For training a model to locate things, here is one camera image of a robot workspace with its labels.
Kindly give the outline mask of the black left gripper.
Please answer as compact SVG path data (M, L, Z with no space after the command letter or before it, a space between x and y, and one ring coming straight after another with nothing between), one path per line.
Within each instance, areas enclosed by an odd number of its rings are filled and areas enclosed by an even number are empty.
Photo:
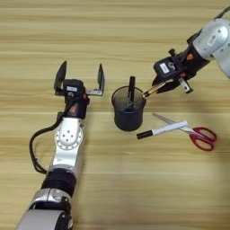
M54 90L56 96L62 96L64 94L66 64L67 62L64 61L61 64L56 74L55 83L54 83ZM99 65L97 83L98 83L97 88L95 88L94 90L85 91L87 95L103 96L105 76L104 76L102 65ZM87 106L90 102L90 99L88 98L87 95L83 95L82 97L75 97L75 98L66 97L65 98L66 107L64 112L65 117L84 119L86 115Z

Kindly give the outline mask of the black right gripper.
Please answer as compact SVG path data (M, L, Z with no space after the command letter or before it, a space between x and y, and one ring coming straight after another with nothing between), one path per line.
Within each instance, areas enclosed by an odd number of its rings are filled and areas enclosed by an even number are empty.
M184 79L191 79L194 77L198 71L209 63L209 60L204 59L194 48L193 45L187 47L187 49L179 54L176 53L175 49L170 49L169 54L172 59L180 60L184 69L179 74L179 77ZM193 89L187 83L186 80L182 78L172 80L171 82L166 82L162 85L156 92L165 93L174 90L179 85L182 87L185 93L191 93Z

